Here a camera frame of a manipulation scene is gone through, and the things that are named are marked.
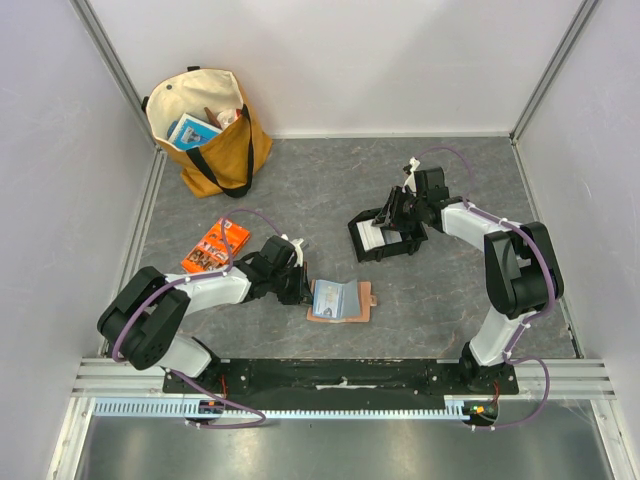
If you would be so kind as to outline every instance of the orange book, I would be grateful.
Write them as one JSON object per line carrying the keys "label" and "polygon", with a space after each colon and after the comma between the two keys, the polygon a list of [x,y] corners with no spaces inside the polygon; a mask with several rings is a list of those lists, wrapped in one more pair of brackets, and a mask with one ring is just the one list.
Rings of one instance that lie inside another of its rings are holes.
{"label": "orange book", "polygon": [[[246,228],[233,223],[225,222],[225,234],[235,257],[242,247],[249,241],[251,233]],[[220,220],[202,237],[193,250],[182,261],[182,268],[188,273],[203,273],[220,268],[229,263],[227,249],[222,241],[222,226]]]}

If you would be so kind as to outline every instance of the black mounting plate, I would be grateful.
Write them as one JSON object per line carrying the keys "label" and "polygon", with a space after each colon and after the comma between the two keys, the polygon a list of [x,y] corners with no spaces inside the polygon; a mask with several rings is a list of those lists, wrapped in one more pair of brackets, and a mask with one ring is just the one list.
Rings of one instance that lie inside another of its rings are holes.
{"label": "black mounting plate", "polygon": [[[471,391],[460,379],[457,362],[437,359],[218,360],[195,381],[206,390],[222,392],[222,376],[230,400],[261,410],[439,409],[444,395],[495,393],[495,378]],[[512,366],[505,365],[497,381],[501,395],[518,394]],[[326,388],[344,382],[375,388]],[[165,374],[162,391],[198,393],[170,374]]]}

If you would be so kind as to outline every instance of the white wall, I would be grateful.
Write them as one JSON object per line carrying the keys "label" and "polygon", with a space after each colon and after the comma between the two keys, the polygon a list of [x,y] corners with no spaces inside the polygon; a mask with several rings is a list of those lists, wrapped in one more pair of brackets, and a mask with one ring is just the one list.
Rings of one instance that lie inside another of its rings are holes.
{"label": "white wall", "polygon": [[579,0],[92,0],[148,95],[234,70],[267,131],[507,132]]}
{"label": "white wall", "polygon": [[0,478],[44,478],[152,149],[71,5],[0,14]]}
{"label": "white wall", "polygon": [[521,151],[578,338],[605,359],[640,446],[640,3],[600,3]]}

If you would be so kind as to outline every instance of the yellow tote bag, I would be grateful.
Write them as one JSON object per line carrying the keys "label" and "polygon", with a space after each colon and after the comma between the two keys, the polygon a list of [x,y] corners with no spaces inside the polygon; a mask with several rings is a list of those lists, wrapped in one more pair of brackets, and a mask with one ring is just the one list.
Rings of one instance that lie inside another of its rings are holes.
{"label": "yellow tote bag", "polygon": [[[183,113],[207,121],[204,107],[212,112],[239,109],[242,115],[200,147],[185,151],[169,143],[167,131]],[[220,192],[234,198],[246,195],[273,143],[235,75],[227,70],[189,67],[187,73],[154,88],[142,109],[156,143],[183,167],[182,179],[199,198]]]}

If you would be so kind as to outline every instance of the gray marble surface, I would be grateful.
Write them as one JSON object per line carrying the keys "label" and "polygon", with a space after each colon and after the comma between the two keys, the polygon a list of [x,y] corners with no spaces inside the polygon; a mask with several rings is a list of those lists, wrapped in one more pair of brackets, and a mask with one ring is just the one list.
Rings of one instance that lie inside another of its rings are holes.
{"label": "gray marble surface", "polygon": [[[471,160],[481,208],[520,222],[532,220],[525,190],[506,138],[385,138],[277,140],[269,160],[241,199],[195,198],[180,169],[168,161],[153,211],[141,265],[181,273],[180,261],[225,212],[258,209],[289,238],[305,238],[310,278],[371,281],[379,305],[366,324],[306,320],[306,308],[280,305],[274,295],[243,305],[220,306],[185,318],[181,331],[223,357],[443,357],[456,358],[478,331],[489,308],[483,256],[436,231],[412,257],[359,264],[347,223],[362,210],[384,204],[404,180],[408,159],[433,145],[450,145]],[[422,165],[441,165],[452,195],[468,187],[466,170],[448,152]],[[271,235],[258,217],[233,217],[252,232],[241,254],[259,250]],[[535,324],[515,354],[573,357],[559,308]]]}

